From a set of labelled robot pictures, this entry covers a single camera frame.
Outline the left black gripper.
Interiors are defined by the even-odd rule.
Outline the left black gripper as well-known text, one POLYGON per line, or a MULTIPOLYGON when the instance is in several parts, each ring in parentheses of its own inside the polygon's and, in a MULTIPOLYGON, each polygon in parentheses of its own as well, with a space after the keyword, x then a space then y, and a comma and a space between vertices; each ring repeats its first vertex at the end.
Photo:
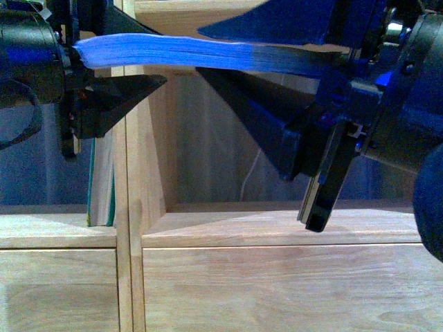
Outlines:
POLYGON ((39 133, 42 107, 53 104, 61 153, 74 159, 80 139, 104 137, 167 82, 162 75, 100 77, 86 68, 74 45, 82 31, 98 35, 102 18, 103 35, 161 35, 113 1, 1 2, 1 108, 33 106, 29 124, 1 149, 39 133))

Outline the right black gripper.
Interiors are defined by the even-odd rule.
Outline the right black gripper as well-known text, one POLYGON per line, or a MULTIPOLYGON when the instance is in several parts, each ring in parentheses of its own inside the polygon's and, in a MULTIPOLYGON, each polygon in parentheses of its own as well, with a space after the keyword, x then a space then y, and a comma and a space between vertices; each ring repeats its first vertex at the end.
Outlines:
POLYGON ((322 232, 354 157, 418 174, 442 146, 442 8, 376 1, 360 46, 328 68, 302 138, 298 219, 322 232))

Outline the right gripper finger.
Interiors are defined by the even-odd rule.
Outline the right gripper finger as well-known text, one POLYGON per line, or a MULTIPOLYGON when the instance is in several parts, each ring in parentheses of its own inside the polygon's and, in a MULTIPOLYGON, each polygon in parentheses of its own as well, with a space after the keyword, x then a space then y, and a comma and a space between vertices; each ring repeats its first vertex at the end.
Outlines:
POLYGON ((316 128, 323 109, 313 95, 241 71, 197 72, 235 112, 282 180, 315 175, 324 133, 316 128))
POLYGON ((262 44, 324 44, 332 17, 331 1, 266 1, 197 32, 211 39, 262 44))

